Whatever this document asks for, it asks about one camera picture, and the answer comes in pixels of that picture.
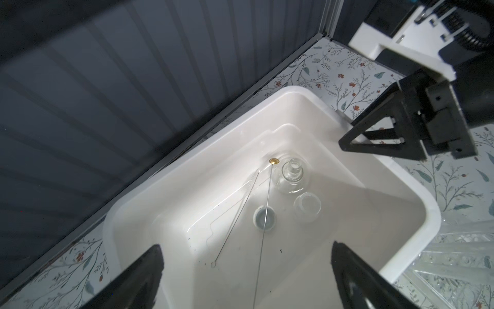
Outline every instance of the drain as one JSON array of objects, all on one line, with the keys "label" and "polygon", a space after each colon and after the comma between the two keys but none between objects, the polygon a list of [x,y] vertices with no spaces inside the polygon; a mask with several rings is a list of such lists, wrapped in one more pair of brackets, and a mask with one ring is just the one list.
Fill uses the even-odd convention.
[{"label": "drain", "polygon": [[254,225],[261,231],[264,227],[264,219],[266,220],[266,229],[264,231],[270,231],[274,228],[276,224],[276,215],[275,211],[268,206],[268,212],[266,215],[266,206],[260,206],[254,212]]}]

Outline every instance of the white tub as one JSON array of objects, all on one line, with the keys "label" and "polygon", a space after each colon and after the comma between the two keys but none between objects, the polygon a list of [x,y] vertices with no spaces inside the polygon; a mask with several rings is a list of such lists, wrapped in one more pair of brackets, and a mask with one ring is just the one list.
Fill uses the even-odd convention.
[{"label": "white tub", "polygon": [[[103,227],[112,277],[158,243],[165,269],[155,308],[252,308],[262,238],[252,215],[266,203],[264,168],[292,153],[310,165],[307,190],[322,209],[314,222],[300,223],[297,194],[272,186],[277,222],[265,234],[256,308],[340,308],[330,263],[335,240],[396,280],[438,232],[440,211],[391,158],[341,151],[348,130],[310,91],[278,91],[112,207]],[[264,170],[212,268],[257,169]]]}]

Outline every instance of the black cable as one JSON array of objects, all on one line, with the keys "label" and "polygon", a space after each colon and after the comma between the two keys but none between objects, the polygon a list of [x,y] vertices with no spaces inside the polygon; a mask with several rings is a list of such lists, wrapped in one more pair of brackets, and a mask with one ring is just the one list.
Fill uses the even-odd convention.
[{"label": "black cable", "polygon": [[[437,0],[424,0],[425,6],[432,7]],[[490,25],[490,32],[486,38],[482,38],[475,34],[470,28],[458,33],[454,39],[460,46],[473,51],[486,51],[494,48],[494,4],[487,0],[445,0],[437,8],[434,13],[438,16],[444,15],[451,8],[457,6],[468,12],[474,13],[483,17]],[[457,12],[453,12],[443,19],[443,24],[446,29],[453,33],[460,29],[465,21]]]}]

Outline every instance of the floral pattern surface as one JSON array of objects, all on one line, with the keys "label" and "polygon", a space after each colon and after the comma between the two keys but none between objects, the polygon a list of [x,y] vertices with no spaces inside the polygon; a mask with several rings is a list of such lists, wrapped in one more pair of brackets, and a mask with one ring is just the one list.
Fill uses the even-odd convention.
[{"label": "floral pattern surface", "polygon": [[[328,106],[354,119],[401,77],[336,42],[321,39],[203,140],[286,86],[308,88]],[[390,122],[383,120],[376,127],[389,125]],[[494,220],[494,125],[476,128],[472,136],[478,148],[476,157],[454,160],[449,154],[441,154],[422,162],[396,159],[431,191],[443,218],[450,224]],[[101,229],[102,224],[43,270],[1,309],[75,309],[87,302],[110,282],[111,265],[106,260]],[[490,257],[482,257],[481,261],[484,268],[491,268]],[[436,308],[405,276],[395,282],[395,287],[420,308]],[[468,297],[461,301],[449,300],[457,308],[494,309],[494,287],[464,284],[461,293]]]}]

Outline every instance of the green leaf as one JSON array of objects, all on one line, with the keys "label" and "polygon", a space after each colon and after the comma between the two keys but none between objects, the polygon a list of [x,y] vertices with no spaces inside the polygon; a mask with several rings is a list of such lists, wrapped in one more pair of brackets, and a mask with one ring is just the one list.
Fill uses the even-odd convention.
[{"label": "green leaf", "polygon": [[490,259],[489,256],[484,257],[484,265],[485,265],[485,267],[491,269],[491,261],[489,261],[489,259]]},{"label": "green leaf", "polygon": [[489,215],[494,217],[494,200],[491,203],[491,205],[489,206]]},{"label": "green leaf", "polygon": [[458,209],[465,209],[465,208],[470,208],[473,206],[467,205],[467,204],[461,204],[461,205],[456,205],[453,209],[458,210]]},{"label": "green leaf", "polygon": [[477,171],[478,171],[478,172],[479,172],[479,174],[482,176],[482,178],[484,179],[484,181],[485,181],[485,182],[489,182],[489,181],[490,181],[490,180],[489,180],[489,177],[487,177],[487,175],[486,175],[486,174],[484,174],[483,172],[481,172],[481,171],[479,171],[479,170],[477,170]]},{"label": "green leaf", "polygon": [[94,295],[94,288],[91,285],[91,282],[86,282],[86,285],[84,286],[84,289],[86,292],[90,293],[91,295]]},{"label": "green leaf", "polygon": [[91,260],[91,258],[92,258],[92,255],[90,255],[89,258],[87,258],[86,262],[84,262],[84,265],[82,265],[83,270],[84,270],[84,268],[86,268],[89,265],[89,261]]},{"label": "green leaf", "polygon": [[494,164],[494,157],[492,156],[492,154],[490,154],[488,152],[487,155],[489,156],[489,159],[491,160],[491,162]]},{"label": "green leaf", "polygon": [[441,166],[443,166],[444,161],[439,162],[439,164],[436,166],[436,170],[439,171]]},{"label": "green leaf", "polygon": [[416,169],[413,169],[413,170],[416,171],[420,175],[420,177],[422,177],[426,182],[431,182],[432,181],[431,176],[427,175],[423,171],[416,170]]}]

